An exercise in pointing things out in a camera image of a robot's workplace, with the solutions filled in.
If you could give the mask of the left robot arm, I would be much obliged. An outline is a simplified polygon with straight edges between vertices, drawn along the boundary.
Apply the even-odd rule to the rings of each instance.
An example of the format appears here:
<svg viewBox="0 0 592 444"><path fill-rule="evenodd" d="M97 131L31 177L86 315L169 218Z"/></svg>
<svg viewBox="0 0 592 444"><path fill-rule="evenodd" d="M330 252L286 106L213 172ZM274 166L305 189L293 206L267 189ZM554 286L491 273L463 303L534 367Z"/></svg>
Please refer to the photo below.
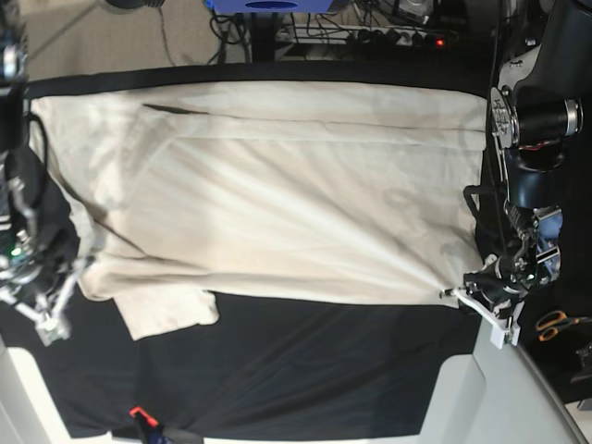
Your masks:
<svg viewBox="0 0 592 444"><path fill-rule="evenodd" d="M484 153L489 181L463 191L474 218L481 216L476 198L492 199L497 226L488 236L494 251L480 270L464 274L460 287L440 294L479 314L499 349L518 344L527 296L560 274L568 143L591 123L584 104L590 2L555 2L531 70L513 80L501 73L495 62L487 99L492 141Z"/></svg>

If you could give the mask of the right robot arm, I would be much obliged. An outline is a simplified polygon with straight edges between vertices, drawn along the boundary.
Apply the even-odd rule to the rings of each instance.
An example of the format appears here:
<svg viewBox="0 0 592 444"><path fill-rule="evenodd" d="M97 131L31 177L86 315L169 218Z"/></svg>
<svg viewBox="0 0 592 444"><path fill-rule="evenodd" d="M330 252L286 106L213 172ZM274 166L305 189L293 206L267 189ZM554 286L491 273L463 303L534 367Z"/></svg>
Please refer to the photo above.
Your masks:
<svg viewBox="0 0 592 444"><path fill-rule="evenodd" d="M52 223L49 139L27 98L28 44L19 4L1 4L1 301L32 321L44 346L70 337L69 300L89 264L75 234Z"/></svg>

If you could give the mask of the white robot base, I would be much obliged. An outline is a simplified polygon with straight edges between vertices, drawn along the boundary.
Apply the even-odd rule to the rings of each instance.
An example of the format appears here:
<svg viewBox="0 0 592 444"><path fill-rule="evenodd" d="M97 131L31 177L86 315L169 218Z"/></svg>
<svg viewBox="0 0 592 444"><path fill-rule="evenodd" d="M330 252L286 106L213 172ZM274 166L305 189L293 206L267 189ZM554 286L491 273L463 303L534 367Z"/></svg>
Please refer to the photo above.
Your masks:
<svg viewBox="0 0 592 444"><path fill-rule="evenodd" d="M107 433L72 438L32 355L1 346L1 441L20 444L111 443Z"/></svg>
<svg viewBox="0 0 592 444"><path fill-rule="evenodd" d="M519 346L496 348L480 324L472 353L440 367L420 443L586 443L563 402Z"/></svg>

